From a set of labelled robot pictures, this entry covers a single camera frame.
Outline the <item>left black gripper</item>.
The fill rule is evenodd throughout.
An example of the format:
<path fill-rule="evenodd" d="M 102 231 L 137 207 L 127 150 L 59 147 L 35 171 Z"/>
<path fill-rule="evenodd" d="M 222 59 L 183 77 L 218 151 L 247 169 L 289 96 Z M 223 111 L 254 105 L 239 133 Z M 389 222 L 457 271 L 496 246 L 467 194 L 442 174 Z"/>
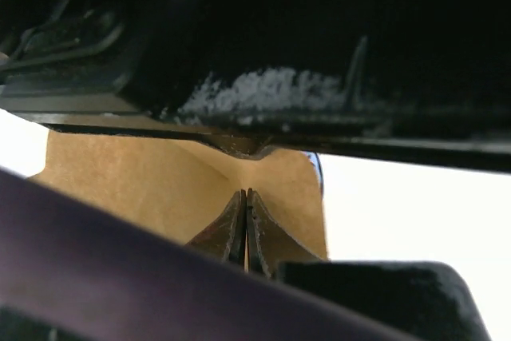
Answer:
<path fill-rule="evenodd" d="M 1 0 L 1 55 L 61 133 L 510 170 L 510 0 Z"/>

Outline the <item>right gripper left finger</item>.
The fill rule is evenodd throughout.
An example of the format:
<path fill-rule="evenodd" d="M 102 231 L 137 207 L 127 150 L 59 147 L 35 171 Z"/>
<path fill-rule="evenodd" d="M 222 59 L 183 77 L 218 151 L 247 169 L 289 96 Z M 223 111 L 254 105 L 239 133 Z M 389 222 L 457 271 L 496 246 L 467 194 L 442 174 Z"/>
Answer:
<path fill-rule="evenodd" d="M 232 195 L 222 213 L 186 245 L 223 262 L 243 264 L 247 235 L 247 193 Z"/>

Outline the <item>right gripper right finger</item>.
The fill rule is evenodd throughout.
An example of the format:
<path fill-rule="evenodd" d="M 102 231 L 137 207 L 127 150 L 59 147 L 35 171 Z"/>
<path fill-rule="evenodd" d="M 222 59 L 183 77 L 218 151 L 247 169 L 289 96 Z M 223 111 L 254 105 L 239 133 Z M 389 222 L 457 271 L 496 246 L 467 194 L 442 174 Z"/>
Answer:
<path fill-rule="evenodd" d="M 488 340 L 465 281 L 437 262 L 321 260 L 247 193 L 248 268 L 422 340 Z"/>

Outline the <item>blue glass dripper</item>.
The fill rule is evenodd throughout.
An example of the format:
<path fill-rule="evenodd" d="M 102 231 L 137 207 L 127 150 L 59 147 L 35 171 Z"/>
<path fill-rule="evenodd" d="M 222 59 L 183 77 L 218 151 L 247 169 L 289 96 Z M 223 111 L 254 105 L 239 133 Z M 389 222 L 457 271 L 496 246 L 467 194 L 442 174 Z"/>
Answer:
<path fill-rule="evenodd" d="M 303 154 L 307 157 L 309 162 L 311 163 L 313 169 L 315 170 L 315 175 L 319 184 L 319 189 L 321 196 L 324 194 L 324 179 L 323 179 L 323 169 L 320 161 L 320 157 L 318 153 L 307 152 L 304 151 Z"/>

